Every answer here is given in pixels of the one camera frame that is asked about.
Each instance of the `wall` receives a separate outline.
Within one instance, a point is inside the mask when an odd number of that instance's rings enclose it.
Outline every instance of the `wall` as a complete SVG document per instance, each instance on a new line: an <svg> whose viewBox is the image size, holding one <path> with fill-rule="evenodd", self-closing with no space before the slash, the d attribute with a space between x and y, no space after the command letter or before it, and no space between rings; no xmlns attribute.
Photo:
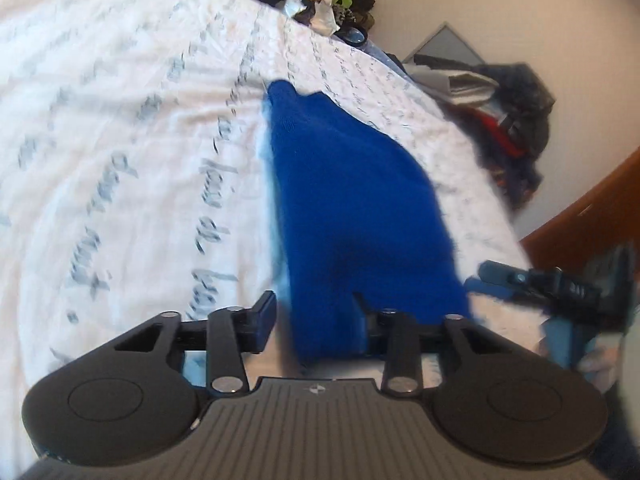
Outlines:
<svg viewBox="0 0 640 480"><path fill-rule="evenodd" d="M400 59L443 22L488 62L526 61L557 99L545 180L520 237L582 196L640 145L640 0L376 0L371 38Z"/></svg>

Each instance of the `folded blue fabric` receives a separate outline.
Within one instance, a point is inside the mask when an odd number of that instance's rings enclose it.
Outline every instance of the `folded blue fabric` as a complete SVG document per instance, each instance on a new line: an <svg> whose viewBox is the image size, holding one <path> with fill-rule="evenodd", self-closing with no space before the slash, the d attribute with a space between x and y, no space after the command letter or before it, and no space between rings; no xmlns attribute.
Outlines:
<svg viewBox="0 0 640 480"><path fill-rule="evenodd" d="M268 97L299 358L365 351L353 292L422 323L468 316L434 190L411 155L324 94L276 81Z"/></svg>

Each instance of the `brown wooden panel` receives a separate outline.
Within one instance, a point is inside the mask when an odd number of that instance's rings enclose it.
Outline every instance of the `brown wooden panel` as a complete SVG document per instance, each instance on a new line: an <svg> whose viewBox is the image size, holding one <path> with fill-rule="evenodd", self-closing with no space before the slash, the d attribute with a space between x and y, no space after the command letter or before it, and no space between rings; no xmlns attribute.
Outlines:
<svg viewBox="0 0 640 480"><path fill-rule="evenodd" d="M592 256L630 239L640 248L640 148L522 245L537 268L580 272Z"/></svg>

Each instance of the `white bedsheet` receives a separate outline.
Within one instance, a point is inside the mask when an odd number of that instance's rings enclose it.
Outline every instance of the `white bedsheet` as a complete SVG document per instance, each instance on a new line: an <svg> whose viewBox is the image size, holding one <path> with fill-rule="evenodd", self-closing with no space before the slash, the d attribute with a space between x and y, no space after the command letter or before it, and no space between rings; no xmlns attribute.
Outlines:
<svg viewBox="0 0 640 480"><path fill-rule="evenodd" d="M34 460L20 406L41 377L158 312L203 318L281 281L269 81L325 92L416 157L461 279L485 259L526 264L469 141L433 101L253 0L0 0L0 52L4 480ZM486 298L474 311L524 346L540 338L538 314ZM274 336L249 374L281 374L288 356Z"/></svg>

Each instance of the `ribbed gray surface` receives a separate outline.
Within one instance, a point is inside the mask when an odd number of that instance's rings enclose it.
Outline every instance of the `ribbed gray surface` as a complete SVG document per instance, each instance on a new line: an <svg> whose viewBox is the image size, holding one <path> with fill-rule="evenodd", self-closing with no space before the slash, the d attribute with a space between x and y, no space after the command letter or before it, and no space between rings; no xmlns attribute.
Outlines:
<svg viewBox="0 0 640 480"><path fill-rule="evenodd" d="M217 400L190 436L153 459L115 468L44 459L22 478L604 480L585 461L537 472L481 462L444 439L417 403L388 399L369 380L281 379Z"/></svg>

